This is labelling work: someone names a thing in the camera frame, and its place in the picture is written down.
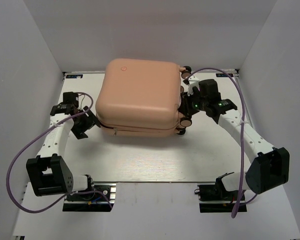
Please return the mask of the pink suitcase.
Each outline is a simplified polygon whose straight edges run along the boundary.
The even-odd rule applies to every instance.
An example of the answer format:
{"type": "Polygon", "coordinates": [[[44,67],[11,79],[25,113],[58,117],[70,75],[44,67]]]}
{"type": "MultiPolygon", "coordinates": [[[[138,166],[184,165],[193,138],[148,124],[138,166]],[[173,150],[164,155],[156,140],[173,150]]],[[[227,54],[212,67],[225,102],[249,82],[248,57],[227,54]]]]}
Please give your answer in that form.
{"type": "Polygon", "coordinates": [[[173,62],[117,58],[107,66],[95,103],[101,129],[112,136],[183,134],[181,67],[173,62]]]}

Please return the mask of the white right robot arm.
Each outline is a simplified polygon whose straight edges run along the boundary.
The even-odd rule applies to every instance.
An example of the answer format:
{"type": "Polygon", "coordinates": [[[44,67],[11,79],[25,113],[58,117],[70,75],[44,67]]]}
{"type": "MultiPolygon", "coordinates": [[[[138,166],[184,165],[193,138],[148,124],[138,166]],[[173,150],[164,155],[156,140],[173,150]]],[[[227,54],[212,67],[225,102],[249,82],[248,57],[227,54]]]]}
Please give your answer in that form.
{"type": "Polygon", "coordinates": [[[251,190],[259,195],[288,182],[289,152],[284,147],[276,148],[243,122],[237,106],[230,99],[222,99],[214,79],[189,84],[188,91],[181,94],[179,111],[184,115],[181,125],[191,122],[192,115],[205,112],[244,147],[251,165],[244,173],[226,173],[216,179],[219,198],[226,200],[237,190],[251,190]]]}

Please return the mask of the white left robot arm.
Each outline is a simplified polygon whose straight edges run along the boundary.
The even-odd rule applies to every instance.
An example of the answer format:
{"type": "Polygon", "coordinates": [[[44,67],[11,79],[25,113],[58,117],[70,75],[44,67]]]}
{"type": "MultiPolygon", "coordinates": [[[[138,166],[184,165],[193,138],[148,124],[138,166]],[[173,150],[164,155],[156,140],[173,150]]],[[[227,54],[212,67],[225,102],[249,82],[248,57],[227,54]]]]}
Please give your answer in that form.
{"type": "Polygon", "coordinates": [[[91,106],[80,106],[79,98],[88,98],[84,92],[65,92],[62,102],[50,111],[50,127],[44,134],[43,145],[36,157],[26,162],[26,170],[36,196],[78,192],[84,199],[95,196],[96,187],[88,174],[73,175],[64,159],[70,134],[78,140],[88,138],[86,132],[100,126],[91,106]]]}

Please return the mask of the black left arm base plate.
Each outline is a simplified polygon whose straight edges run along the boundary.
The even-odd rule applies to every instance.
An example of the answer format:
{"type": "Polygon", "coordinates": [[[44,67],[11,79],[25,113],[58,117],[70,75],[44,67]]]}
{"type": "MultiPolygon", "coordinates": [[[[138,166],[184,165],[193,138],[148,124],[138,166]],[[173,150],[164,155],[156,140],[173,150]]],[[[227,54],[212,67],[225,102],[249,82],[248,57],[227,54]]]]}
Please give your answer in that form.
{"type": "Polygon", "coordinates": [[[64,199],[63,212],[108,213],[116,198],[115,183],[94,183],[95,192],[69,195],[64,199]]]}

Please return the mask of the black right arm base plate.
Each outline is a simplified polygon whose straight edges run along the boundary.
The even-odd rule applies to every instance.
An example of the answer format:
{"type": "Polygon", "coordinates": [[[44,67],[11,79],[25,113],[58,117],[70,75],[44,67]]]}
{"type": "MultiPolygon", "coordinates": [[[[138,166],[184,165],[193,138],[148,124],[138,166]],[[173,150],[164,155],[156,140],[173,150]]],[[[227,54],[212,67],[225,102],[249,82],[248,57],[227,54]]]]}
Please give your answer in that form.
{"type": "Polygon", "coordinates": [[[222,191],[215,184],[199,184],[194,190],[198,196],[200,213],[231,213],[238,191],[222,191]]]}

